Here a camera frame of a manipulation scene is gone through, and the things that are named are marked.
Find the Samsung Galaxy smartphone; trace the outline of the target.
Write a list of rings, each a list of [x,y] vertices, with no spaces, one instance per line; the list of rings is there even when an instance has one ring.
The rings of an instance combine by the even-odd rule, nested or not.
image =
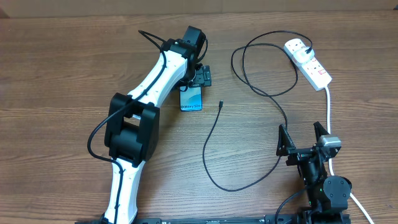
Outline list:
[[[180,87],[180,110],[201,111],[203,109],[201,87],[188,88]]]

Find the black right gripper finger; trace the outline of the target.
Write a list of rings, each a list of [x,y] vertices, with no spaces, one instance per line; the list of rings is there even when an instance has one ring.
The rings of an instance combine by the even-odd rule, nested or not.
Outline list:
[[[295,149],[295,145],[290,135],[287,132],[287,128],[281,124],[279,126],[279,137],[277,143],[276,156],[288,156],[291,151]]]
[[[321,136],[329,135],[329,132],[321,125],[319,121],[313,124],[315,130],[316,140],[319,140]]]

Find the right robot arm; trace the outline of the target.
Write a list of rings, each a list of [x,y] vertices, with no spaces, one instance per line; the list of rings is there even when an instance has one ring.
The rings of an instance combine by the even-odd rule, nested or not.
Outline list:
[[[309,206],[300,207],[287,223],[349,224],[351,219],[343,212],[348,209],[352,183],[345,177],[328,175],[325,168],[325,162],[339,153],[341,140],[319,122],[313,125],[317,141],[312,147],[303,149],[296,148],[284,125],[279,126],[276,155],[286,156],[286,165],[297,167],[304,188],[281,203],[274,222],[279,222],[279,213],[287,202],[305,192]]]

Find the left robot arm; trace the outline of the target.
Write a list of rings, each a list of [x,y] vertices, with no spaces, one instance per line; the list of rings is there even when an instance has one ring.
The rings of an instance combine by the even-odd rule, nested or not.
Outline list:
[[[105,121],[104,144],[109,149],[113,179],[109,205],[101,223],[133,223],[144,164],[158,140],[160,107],[173,90],[188,92],[211,86],[211,73],[201,61],[208,40],[201,29],[188,27],[181,39],[163,40],[159,59],[139,86],[116,93]]]

